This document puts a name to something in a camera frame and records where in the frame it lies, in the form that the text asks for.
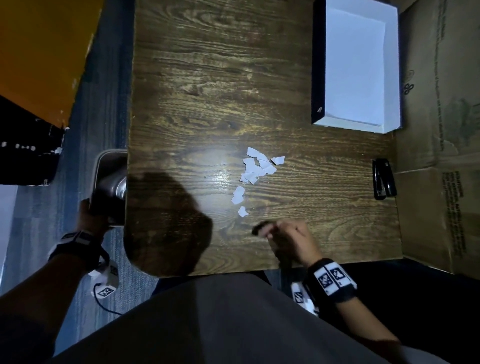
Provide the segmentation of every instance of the hand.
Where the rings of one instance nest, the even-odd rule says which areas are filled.
[[[108,217],[105,215],[92,215],[90,211],[88,211],[88,205],[88,198],[80,201],[77,230],[89,231],[102,241],[105,233],[111,229],[111,227],[108,226]]]
[[[266,237],[271,243],[287,238],[291,245],[290,253],[306,268],[323,258],[304,221],[279,220],[269,223],[258,231],[258,235]]]

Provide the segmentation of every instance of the wrist strap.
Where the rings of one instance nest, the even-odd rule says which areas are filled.
[[[307,270],[307,278],[303,282],[310,296],[320,299],[327,295],[333,302],[345,302],[356,297],[357,284],[348,273],[332,259],[323,258]]]
[[[48,260],[58,254],[72,254],[78,256],[86,263],[86,268],[92,271],[98,267],[100,257],[106,264],[110,256],[100,245],[99,239],[87,231],[75,231],[65,234],[60,243],[55,245],[49,253]]]

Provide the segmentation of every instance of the right hand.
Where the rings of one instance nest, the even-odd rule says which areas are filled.
[[[315,239],[308,230],[307,224],[301,220],[279,220],[262,227],[258,235],[275,242],[280,234],[291,244],[295,258],[306,268],[323,258]]]

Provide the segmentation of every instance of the blue carpet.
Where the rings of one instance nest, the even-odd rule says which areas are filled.
[[[78,203],[90,195],[96,156],[105,149],[126,147],[133,19],[134,0],[105,0],[55,180],[47,187],[18,188],[1,293],[44,265],[51,246],[63,232],[74,229]],[[109,232],[104,247],[119,264],[120,288],[102,303],[126,312],[150,296],[156,279],[131,266],[122,229]],[[97,306],[89,285],[86,277],[60,331],[56,353],[115,319]]]

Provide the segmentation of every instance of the cardboard box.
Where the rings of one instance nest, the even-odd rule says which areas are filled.
[[[418,0],[402,15],[395,180],[404,255],[480,279],[478,14],[478,0]]]
[[[312,123],[374,133],[400,127],[397,9],[317,0],[313,13]]]

